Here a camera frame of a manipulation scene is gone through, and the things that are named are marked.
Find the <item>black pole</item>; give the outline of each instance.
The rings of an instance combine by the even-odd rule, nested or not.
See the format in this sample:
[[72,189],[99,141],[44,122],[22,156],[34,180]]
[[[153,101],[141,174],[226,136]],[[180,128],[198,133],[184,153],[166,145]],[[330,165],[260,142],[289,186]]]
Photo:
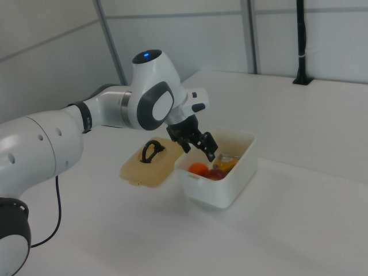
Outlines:
[[308,78],[305,72],[306,29],[304,21],[304,0],[297,0],[297,18],[299,69],[297,78],[293,81],[293,83],[296,85],[309,85],[313,78]]

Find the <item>white plastic container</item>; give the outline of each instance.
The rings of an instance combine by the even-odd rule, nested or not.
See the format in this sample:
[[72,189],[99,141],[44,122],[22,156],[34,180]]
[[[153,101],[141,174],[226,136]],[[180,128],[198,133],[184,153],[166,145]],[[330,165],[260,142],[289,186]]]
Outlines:
[[210,133],[218,145],[216,156],[241,156],[225,178],[214,181],[187,171],[190,165],[197,162],[212,168],[212,163],[196,148],[183,154],[174,167],[188,197],[224,209],[233,203],[257,169],[256,138],[253,134],[226,128],[214,128]]

